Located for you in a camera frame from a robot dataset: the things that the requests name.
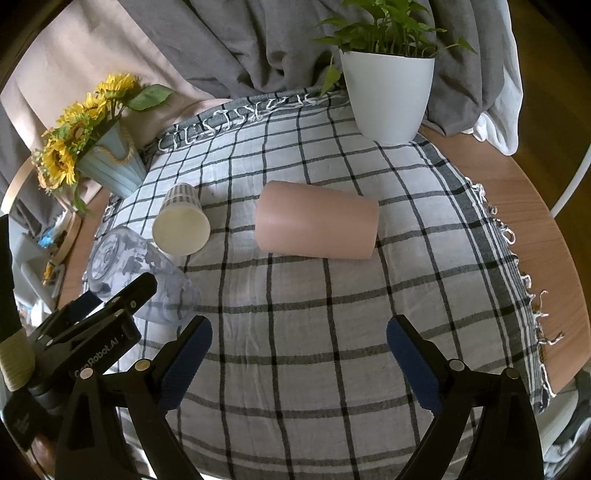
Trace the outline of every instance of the blue flower pot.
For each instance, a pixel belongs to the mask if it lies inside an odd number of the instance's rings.
[[[118,197],[127,198],[146,178],[146,168],[131,136],[117,121],[80,159],[76,167]]]

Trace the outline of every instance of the glass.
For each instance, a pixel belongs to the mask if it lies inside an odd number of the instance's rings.
[[[90,257],[88,283],[101,300],[110,300],[142,273],[156,277],[158,291],[135,314],[149,322],[180,325],[196,314],[199,293],[188,276],[133,230],[111,230]]]

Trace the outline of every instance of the green leaves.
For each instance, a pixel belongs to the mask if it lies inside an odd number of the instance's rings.
[[[424,5],[421,5],[417,2],[410,2],[410,10],[415,11],[415,10],[422,10],[424,12],[429,12],[428,8],[425,7]]]
[[[428,33],[445,33],[447,30],[417,21],[413,12],[429,10],[415,0],[343,0],[343,4],[363,8],[372,15],[373,21],[349,24],[344,18],[327,18],[319,25],[332,25],[337,30],[333,35],[315,39],[316,42],[335,45],[343,52],[353,50],[415,58],[434,57],[447,48],[458,46],[476,53],[463,37],[445,48],[433,43]],[[331,66],[329,72],[334,80],[329,82],[330,87],[338,81],[335,73],[338,71]]]
[[[70,124],[60,125],[56,129],[54,129],[54,131],[52,132],[52,135],[56,138],[64,140],[69,135],[71,127],[72,126]]]
[[[145,112],[163,103],[174,90],[155,83],[140,91],[136,96],[124,102],[124,105],[136,112]]]
[[[78,210],[80,213],[87,213],[90,210],[88,209],[88,205],[82,200],[80,197],[80,190],[78,188],[78,184],[72,185],[72,206]]]
[[[375,20],[386,17],[384,11],[376,5],[375,0],[344,0],[343,5],[357,5],[357,7],[361,7],[365,11],[368,11]]]
[[[323,45],[337,45],[337,46],[341,46],[343,41],[339,38],[336,37],[320,37],[320,38],[315,38],[314,41],[316,43],[320,43]]]
[[[460,37],[457,39],[457,44],[463,48],[465,48],[468,51],[471,51],[472,53],[476,53],[476,50],[474,50],[474,48],[472,48],[472,45],[470,45],[467,40],[464,37]]]
[[[335,27],[343,28],[343,27],[346,27],[347,25],[349,25],[349,23],[344,18],[333,17],[333,18],[327,18],[326,20],[323,20],[317,26],[319,27],[321,25],[334,25]]]
[[[329,69],[326,71],[320,95],[324,95],[326,92],[328,92],[340,80],[340,76],[342,74],[343,73],[334,66],[333,59],[331,57],[330,66]]]

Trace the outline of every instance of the rope handle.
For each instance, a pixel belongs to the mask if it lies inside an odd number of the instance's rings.
[[[104,145],[95,145],[93,147],[94,150],[97,152],[101,152],[103,155],[105,155],[105,157],[107,157],[109,160],[111,160],[111,162],[113,162],[117,165],[125,165],[127,162],[129,162],[134,157],[134,155],[137,153],[137,150],[135,148],[134,139],[131,138],[131,134],[123,125],[121,125],[121,135],[123,136],[123,138],[127,142],[127,147],[128,147],[127,155],[124,158],[117,158],[114,155],[114,153],[108,147],[106,147]]]

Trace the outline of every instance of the plaid tablecloth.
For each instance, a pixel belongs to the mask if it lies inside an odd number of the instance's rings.
[[[517,258],[478,189],[423,137],[382,147],[361,136],[345,95],[300,92],[233,101],[176,125],[156,145],[144,184],[113,203],[97,239],[116,225],[150,238],[170,187],[182,181],[199,192],[211,239],[179,265],[215,333],[168,419],[202,472],[395,478],[431,422],[385,343],[386,323],[398,313],[448,358],[480,371],[517,368],[541,408],[535,322]],[[379,200],[373,257],[260,251],[256,200],[270,180]],[[137,322],[143,339],[120,369],[152,358],[177,335]],[[478,415],[456,458],[466,454]]]

